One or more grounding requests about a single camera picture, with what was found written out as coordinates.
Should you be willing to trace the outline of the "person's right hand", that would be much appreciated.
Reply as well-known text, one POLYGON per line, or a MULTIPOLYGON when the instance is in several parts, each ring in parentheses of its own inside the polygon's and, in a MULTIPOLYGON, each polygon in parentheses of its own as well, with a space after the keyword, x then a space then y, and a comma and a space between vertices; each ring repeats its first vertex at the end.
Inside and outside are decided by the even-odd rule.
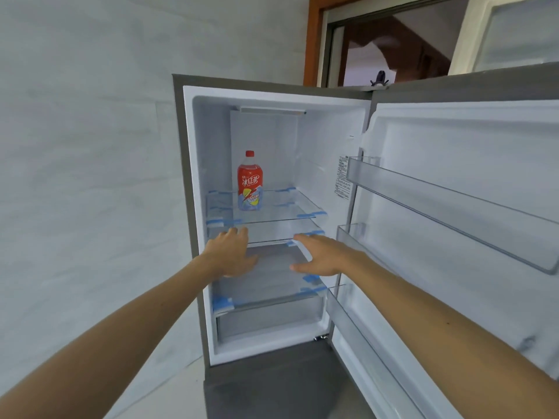
POLYGON ((319 276, 347 274, 368 260, 365 253, 323 235, 299 233, 294 236, 294 240, 301 243, 311 254, 311 260, 308 262, 316 263, 319 276))

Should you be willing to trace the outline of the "person's left forearm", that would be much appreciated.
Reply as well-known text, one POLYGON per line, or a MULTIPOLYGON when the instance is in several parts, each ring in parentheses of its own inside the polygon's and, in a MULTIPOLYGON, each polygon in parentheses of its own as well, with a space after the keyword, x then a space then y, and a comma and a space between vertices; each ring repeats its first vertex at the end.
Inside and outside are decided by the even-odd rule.
POLYGON ((0 419, 103 419, 198 293, 220 275, 200 255, 61 348, 0 397, 0 419))

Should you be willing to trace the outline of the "person's right forearm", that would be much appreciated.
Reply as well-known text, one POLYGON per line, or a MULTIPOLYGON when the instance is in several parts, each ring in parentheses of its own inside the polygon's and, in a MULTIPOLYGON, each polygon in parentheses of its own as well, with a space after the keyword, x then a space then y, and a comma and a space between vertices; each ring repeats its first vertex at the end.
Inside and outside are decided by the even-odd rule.
POLYGON ((520 352, 363 252, 343 265, 464 419, 559 419, 559 383, 520 352))

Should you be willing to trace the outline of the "glass crisper cover shelf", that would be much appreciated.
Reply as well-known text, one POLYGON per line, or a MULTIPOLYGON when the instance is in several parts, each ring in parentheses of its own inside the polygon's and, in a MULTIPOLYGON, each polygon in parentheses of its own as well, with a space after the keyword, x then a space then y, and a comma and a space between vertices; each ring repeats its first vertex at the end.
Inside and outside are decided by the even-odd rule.
POLYGON ((318 275, 294 272, 291 264, 307 262, 296 244, 249 247, 248 255, 258 255, 254 269, 247 274, 212 283, 211 305, 214 317, 239 307, 288 301, 317 295, 326 289, 318 275))

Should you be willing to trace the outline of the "glass fridge shelf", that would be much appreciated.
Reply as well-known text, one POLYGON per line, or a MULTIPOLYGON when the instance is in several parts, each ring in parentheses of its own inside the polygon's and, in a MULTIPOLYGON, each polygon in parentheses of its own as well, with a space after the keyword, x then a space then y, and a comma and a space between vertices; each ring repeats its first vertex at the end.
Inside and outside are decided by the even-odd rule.
POLYGON ((288 243, 295 234, 324 235, 324 230, 313 218, 291 218, 272 221, 246 222, 242 219, 210 219, 206 226, 206 239, 213 239, 230 228, 246 227, 249 245, 273 245, 288 243))
POLYGON ((295 187, 262 191, 257 205, 241 206, 236 191, 210 191, 206 195, 206 226, 209 228, 314 219, 327 216, 295 187))

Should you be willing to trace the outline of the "blue tape strips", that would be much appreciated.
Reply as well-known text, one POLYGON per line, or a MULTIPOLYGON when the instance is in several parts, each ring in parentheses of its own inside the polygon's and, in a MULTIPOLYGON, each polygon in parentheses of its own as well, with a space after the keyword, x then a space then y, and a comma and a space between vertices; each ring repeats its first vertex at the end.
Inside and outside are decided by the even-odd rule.
POLYGON ((293 236, 323 235, 327 218, 324 209, 294 187, 264 191, 262 207, 254 211, 241 211, 234 191, 210 191, 206 195, 207 237, 213 239, 231 227, 246 227, 248 254, 257 255, 259 260, 248 274, 232 280, 219 279, 212 285, 215 317, 321 291, 319 278, 294 273, 289 263, 305 259, 293 236))

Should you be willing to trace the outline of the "short clear door bin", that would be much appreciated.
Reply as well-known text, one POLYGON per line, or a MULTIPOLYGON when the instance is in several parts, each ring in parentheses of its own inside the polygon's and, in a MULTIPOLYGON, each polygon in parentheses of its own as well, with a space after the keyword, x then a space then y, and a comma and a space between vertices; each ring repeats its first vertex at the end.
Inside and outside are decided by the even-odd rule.
POLYGON ((387 264, 373 250, 371 226, 366 223, 350 223, 337 226, 336 240, 357 251, 366 253, 376 264, 388 270, 392 274, 396 271, 387 264))

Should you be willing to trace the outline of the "red drink bottle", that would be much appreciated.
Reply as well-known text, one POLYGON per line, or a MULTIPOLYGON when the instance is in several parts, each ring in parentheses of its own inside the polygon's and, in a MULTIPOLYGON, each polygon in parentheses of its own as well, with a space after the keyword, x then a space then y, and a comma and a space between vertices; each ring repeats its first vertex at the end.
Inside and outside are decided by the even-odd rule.
POLYGON ((238 207, 241 211, 257 211, 263 197, 263 170, 255 161, 252 150, 245 152, 245 158, 237 168, 238 207))

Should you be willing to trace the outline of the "white printed fridge sticker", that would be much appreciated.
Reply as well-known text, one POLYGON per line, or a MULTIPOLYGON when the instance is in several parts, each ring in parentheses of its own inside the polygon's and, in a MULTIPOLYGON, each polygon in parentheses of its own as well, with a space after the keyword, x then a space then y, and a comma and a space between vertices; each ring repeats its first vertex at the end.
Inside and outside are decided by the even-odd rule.
POLYGON ((334 184, 335 195, 344 200, 350 199, 353 188, 353 184, 347 179, 349 159, 350 157, 347 155, 339 156, 334 184))

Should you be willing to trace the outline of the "low clear door bin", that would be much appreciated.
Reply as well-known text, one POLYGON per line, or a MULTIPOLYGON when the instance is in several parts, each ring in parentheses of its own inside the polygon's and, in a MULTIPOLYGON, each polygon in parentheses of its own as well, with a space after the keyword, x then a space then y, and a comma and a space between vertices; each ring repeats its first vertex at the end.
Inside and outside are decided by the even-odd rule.
POLYGON ((370 342, 350 307, 352 293, 349 284, 330 287, 325 293, 330 342, 339 360, 376 419, 425 419, 370 342))

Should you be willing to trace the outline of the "grey fridge body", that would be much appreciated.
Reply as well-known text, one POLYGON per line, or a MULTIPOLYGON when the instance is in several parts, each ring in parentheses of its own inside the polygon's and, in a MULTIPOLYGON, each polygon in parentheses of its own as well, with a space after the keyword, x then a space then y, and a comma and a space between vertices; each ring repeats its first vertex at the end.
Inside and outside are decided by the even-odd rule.
MULTIPOLYGON (((339 156, 362 154, 372 90, 174 75, 174 96, 192 255, 206 239, 206 195, 236 191, 237 168, 252 150, 263 191, 295 187, 324 209, 335 237, 354 205, 334 193, 339 156), (240 106, 305 110, 304 116, 243 114, 240 106)), ((322 277, 322 319, 221 344, 211 286, 197 297, 208 419, 376 419, 330 342, 322 277)))

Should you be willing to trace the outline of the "long clear door bin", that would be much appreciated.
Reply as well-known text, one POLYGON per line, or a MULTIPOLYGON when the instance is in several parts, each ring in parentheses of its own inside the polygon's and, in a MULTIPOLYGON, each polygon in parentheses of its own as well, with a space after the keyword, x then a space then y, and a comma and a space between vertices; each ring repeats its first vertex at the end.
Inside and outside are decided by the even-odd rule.
POLYGON ((350 157, 358 187, 546 275, 559 273, 559 222, 350 157))

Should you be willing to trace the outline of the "white-lined fridge door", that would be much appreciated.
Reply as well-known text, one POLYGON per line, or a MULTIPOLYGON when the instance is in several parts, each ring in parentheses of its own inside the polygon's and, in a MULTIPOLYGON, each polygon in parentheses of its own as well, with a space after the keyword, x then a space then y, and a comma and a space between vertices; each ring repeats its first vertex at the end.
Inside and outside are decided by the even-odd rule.
MULTIPOLYGON (((396 84, 372 97, 381 168, 559 222, 559 66, 396 84)), ((559 380, 559 273, 546 275, 354 184, 350 223, 401 277, 559 380)))

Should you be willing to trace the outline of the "white freezer door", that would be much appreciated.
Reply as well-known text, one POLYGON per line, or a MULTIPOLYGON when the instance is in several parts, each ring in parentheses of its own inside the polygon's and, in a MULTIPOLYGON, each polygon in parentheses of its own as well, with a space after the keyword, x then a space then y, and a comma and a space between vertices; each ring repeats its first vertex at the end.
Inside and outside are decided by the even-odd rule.
POLYGON ((448 75, 559 62, 559 0, 468 0, 448 75))

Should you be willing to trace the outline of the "brown wooden window frame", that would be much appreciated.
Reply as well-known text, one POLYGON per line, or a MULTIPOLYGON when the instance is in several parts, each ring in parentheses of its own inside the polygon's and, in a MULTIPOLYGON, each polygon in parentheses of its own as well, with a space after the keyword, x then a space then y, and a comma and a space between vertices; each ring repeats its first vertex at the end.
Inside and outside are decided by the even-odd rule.
MULTIPOLYGON (((387 10, 406 5, 437 4, 447 0, 373 0, 379 4, 377 11, 387 10)), ((323 87, 324 56, 327 45, 328 19, 327 12, 336 9, 345 10, 347 5, 369 3, 368 0, 309 0, 309 14, 306 29, 306 48, 304 65, 304 86, 323 87)))

